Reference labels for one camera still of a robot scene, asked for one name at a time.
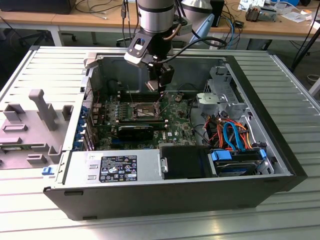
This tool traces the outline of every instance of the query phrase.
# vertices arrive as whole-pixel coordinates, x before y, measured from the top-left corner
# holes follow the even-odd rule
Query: blue cable
[[[231,40],[229,42],[229,46],[227,47],[227,50],[228,50],[232,45],[232,41],[234,40],[235,28],[234,28],[234,25],[232,24],[231,20],[229,18],[227,18],[227,20],[229,21],[229,23],[231,25],[231,31],[232,31]]]
[[[233,151],[236,151],[236,147],[229,141],[228,136],[227,136],[228,125],[231,125],[231,127],[233,128],[235,141],[236,141],[238,148],[241,150],[241,152],[245,152],[246,149],[244,148],[244,146],[239,138],[238,129],[233,122],[226,122],[223,126],[223,137],[224,137],[225,142],[232,148]]]

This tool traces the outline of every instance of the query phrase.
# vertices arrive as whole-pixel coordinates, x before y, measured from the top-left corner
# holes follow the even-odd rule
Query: motherboard
[[[189,108],[190,101],[175,92],[100,96],[92,109],[97,135],[95,149],[194,146],[196,138],[188,119]]]

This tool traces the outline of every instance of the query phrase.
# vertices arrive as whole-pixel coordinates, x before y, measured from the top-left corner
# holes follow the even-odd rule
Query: motherboard chip
[[[136,111],[138,118],[154,117],[156,113],[155,107],[152,104],[137,104]]]

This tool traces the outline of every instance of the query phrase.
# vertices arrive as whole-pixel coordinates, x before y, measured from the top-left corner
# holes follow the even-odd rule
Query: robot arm
[[[130,64],[142,68],[147,65],[151,91],[162,92],[172,80],[174,69],[156,61],[167,58],[172,39],[181,24],[174,24],[174,0],[138,0],[140,31],[135,35],[124,56]]]

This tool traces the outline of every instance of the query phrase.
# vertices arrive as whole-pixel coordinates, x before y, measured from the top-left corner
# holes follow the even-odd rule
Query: metal bracket
[[[94,66],[97,66],[98,62],[97,62],[96,58],[97,58],[97,53],[96,52],[88,52],[86,54],[86,57],[83,60],[85,69],[89,69],[89,68],[92,68]]]

